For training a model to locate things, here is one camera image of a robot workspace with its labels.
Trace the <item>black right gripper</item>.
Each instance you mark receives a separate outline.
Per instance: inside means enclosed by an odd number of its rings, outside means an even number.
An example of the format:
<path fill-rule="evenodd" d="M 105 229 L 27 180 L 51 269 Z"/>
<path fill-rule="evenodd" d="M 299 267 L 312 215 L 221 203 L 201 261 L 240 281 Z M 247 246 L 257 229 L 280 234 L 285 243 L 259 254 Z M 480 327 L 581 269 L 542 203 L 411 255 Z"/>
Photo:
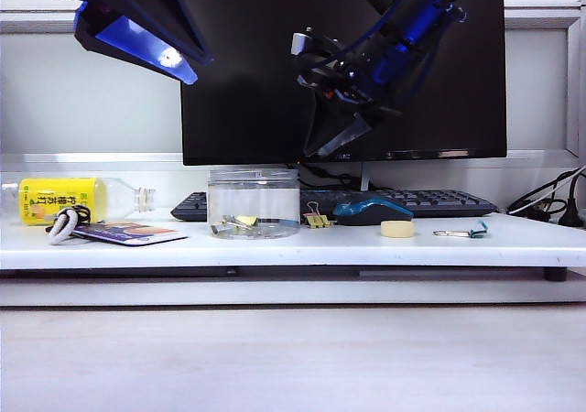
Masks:
<path fill-rule="evenodd" d="M 305 155 L 330 155 L 369 133 L 363 115 L 403 114 L 392 85 L 378 85 L 365 71 L 368 57 L 358 46 L 325 36 L 295 37 L 299 85 L 313 90 L 316 103 L 304 146 Z"/>

